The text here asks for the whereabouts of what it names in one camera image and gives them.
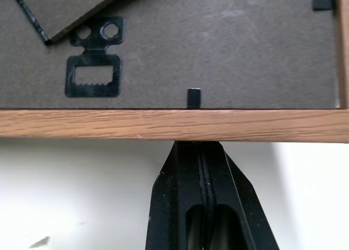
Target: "white wall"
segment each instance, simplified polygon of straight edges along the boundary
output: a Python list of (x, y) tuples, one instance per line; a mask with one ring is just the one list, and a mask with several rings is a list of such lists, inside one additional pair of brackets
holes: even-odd
[[(173, 142), (0, 139), (0, 249), (144, 249)], [(223, 143), (281, 250), (349, 249), (349, 146)]]

